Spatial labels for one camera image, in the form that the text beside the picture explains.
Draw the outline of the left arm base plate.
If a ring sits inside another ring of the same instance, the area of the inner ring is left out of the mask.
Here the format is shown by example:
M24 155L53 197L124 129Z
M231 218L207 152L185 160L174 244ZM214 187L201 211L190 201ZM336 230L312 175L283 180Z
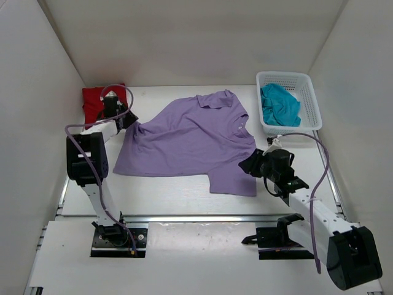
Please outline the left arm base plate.
M148 228L128 228L129 232L117 224L100 226L92 222L95 228L91 243L92 258L145 258L148 238Z

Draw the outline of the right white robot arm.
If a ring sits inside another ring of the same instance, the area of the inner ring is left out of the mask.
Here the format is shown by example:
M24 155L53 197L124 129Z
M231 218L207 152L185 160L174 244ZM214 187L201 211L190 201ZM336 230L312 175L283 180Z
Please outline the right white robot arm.
M335 286L343 291L380 279L383 270L372 232L344 220L313 197L309 185L295 175L294 157L284 149L256 149L239 163L246 174L271 181L271 195L294 210L279 218L275 227L258 227L242 243L257 245L260 258L285 250L289 251L285 258L307 254L317 259L318 266L325 265Z

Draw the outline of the lilac t shirt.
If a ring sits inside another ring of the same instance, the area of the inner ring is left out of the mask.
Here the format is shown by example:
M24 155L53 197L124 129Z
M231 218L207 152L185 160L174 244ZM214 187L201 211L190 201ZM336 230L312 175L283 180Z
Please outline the lilac t shirt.
M239 167L256 149L248 113L229 90L176 99L146 123L127 128L113 172L124 176L207 175L212 194L257 195Z

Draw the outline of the red t shirt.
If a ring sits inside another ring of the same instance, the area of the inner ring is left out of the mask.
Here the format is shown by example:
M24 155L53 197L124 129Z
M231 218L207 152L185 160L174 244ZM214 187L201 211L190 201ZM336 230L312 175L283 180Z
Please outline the red t shirt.
M93 88L83 88L82 96L84 100L83 110L85 115L85 124L95 123L97 120L107 119L108 117L114 117L117 114L124 112L128 108L127 94L124 88L125 84L121 83L121 87L112 86L108 87L103 96L106 96L110 91L113 91L118 97L119 102L123 105L121 111L117 111L109 116L104 115L104 103L101 101L101 92L104 87L93 87Z

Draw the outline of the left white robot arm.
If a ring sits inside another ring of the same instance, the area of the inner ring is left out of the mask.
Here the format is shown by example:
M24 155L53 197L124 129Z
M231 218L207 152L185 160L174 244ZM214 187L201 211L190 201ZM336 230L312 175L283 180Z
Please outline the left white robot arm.
M122 212L115 206L106 182L109 161L105 143L137 121L137 117L114 92L101 97L104 109L93 124L65 126L69 179L87 194L96 213L93 223L102 239L122 246L134 242Z

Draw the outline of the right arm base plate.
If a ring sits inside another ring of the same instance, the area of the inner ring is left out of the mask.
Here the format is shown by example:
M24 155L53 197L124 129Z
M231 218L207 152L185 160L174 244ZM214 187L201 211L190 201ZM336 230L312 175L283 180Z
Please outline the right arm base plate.
M283 238L277 227L257 227L256 233L244 237L241 243L257 245L260 261L314 259L300 244Z

